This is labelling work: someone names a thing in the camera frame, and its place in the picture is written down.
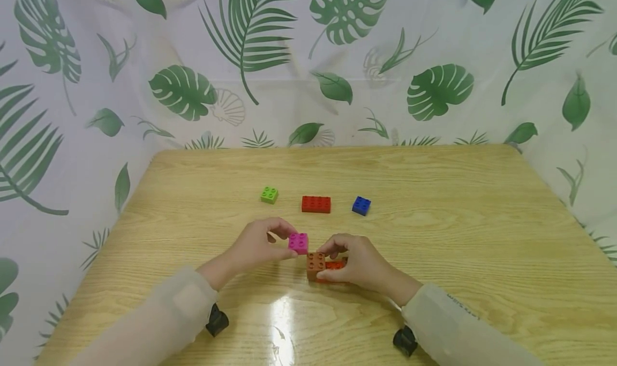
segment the person's right hand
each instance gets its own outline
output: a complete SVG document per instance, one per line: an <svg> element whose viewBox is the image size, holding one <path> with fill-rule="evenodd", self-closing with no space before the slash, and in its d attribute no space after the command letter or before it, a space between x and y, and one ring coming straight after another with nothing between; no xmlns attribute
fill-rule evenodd
<svg viewBox="0 0 617 366"><path fill-rule="evenodd" d="M349 253L344 268L318 272L318 279L350 282L384 294L400 306L406 305L422 287L421 282L388 263L366 236L339 233L330 237L317 252L331 259L336 259L339 253Z"/></svg>

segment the person's left hand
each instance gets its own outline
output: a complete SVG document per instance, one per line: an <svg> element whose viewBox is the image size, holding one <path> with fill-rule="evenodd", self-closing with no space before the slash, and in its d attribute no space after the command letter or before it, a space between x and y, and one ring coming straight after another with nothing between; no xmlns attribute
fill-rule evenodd
<svg viewBox="0 0 617 366"><path fill-rule="evenodd" d="M204 263L197 271L212 288L219 290L238 273L268 262L297 257L297 252L274 244L275 236L286 240L292 233L297 230L280 217L251 221L227 251Z"/></svg>

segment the orange lego brick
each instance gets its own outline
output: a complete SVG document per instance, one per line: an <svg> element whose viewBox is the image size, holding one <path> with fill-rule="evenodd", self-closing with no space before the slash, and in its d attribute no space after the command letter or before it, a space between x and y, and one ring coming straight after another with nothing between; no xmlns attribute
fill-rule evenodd
<svg viewBox="0 0 617 366"><path fill-rule="evenodd" d="M307 279L317 281L317 273L326 269L326 257L323 253L307 253Z"/></svg>

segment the curtain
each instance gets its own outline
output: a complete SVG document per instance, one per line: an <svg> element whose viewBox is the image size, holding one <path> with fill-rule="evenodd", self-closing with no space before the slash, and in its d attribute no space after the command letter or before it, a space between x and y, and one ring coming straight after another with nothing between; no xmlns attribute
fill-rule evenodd
<svg viewBox="0 0 617 366"><path fill-rule="evenodd" d="M510 144L617 262L617 0L1 1L3 364L166 148Z"/></svg>

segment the hand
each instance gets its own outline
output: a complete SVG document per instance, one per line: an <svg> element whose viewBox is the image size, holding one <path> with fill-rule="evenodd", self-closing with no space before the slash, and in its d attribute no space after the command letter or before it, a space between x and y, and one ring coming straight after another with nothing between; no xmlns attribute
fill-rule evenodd
<svg viewBox="0 0 617 366"><path fill-rule="evenodd" d="M286 240L292 233L297 233L296 229L280 217L251 221L227 251L204 263L197 271L212 288L219 290L238 273L267 262L297 257L297 252L273 244L276 243L273 235Z"/></svg>
<svg viewBox="0 0 617 366"><path fill-rule="evenodd" d="M388 263L366 236L333 235L317 252L329 255L331 259L336 259L339 253L349 252L344 268L318 272L319 279L350 282L384 294L400 306L406 305L422 287L421 282Z"/></svg>

